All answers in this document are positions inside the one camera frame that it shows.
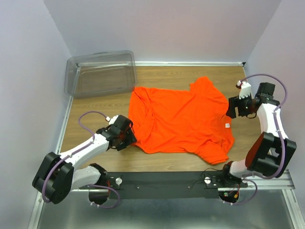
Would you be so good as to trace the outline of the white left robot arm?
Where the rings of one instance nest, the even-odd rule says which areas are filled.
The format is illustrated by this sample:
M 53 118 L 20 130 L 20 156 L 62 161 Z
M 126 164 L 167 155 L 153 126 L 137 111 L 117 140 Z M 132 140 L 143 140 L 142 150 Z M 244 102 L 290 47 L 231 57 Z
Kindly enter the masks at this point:
M 107 171 L 96 163 L 81 168 L 100 153 L 110 149 L 120 151 L 137 141 L 129 118 L 116 115 L 105 119 L 108 126 L 91 132 L 91 137 L 85 142 L 66 152 L 50 152 L 44 157 L 32 182 L 44 202 L 58 204 L 72 190 L 84 186 L 107 189 L 108 194 L 118 193 L 116 189 L 122 183 L 121 178 L 109 177 Z

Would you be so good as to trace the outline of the orange t shirt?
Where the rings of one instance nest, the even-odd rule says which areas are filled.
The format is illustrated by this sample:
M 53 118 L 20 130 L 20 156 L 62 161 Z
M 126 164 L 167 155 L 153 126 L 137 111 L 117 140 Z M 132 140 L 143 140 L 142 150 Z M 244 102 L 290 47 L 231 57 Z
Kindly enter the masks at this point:
M 148 154 L 191 153 L 211 165 L 226 162 L 234 145 L 228 101 L 207 77 L 189 90 L 136 87 L 128 118 L 135 146 Z

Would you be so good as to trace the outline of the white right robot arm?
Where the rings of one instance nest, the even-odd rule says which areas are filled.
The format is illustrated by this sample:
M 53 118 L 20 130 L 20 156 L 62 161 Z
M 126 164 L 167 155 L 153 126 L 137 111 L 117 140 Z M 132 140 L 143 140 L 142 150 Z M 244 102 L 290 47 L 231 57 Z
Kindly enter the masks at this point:
M 229 98 L 227 116 L 236 118 L 254 114 L 259 119 L 261 134 L 244 160 L 224 165 L 219 181 L 230 187 L 249 176 L 279 178 L 296 150 L 296 142 L 289 140 L 284 131 L 280 103 L 273 97 L 275 85 L 261 83 L 255 96 L 252 96 L 248 82 L 239 81 L 236 87 L 240 92 L 238 96 Z

